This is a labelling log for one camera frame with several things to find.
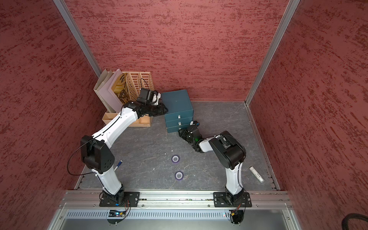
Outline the teal three-drawer cabinet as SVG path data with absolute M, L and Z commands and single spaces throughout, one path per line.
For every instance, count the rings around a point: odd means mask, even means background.
M 163 93 L 161 99 L 168 109 L 164 115 L 167 133 L 186 129 L 194 117 L 194 109 L 187 90 Z

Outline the purple tape roll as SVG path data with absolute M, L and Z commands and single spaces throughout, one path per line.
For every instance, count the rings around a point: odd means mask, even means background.
M 184 178 L 184 173 L 182 171 L 177 171 L 174 177 L 177 181 L 181 181 Z
M 180 157 L 178 155 L 174 155 L 174 156 L 172 156 L 171 161 L 174 164 L 179 163 Z

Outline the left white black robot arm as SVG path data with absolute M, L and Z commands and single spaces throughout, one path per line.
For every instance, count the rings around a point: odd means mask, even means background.
M 112 202 L 123 202 L 123 185 L 115 173 L 115 157 L 110 148 L 117 138 L 135 121 L 143 116 L 157 117 L 168 112 L 160 101 L 161 94 L 142 88 L 136 101 L 128 101 L 105 127 L 81 141 L 81 160 L 100 181 L 103 194 Z

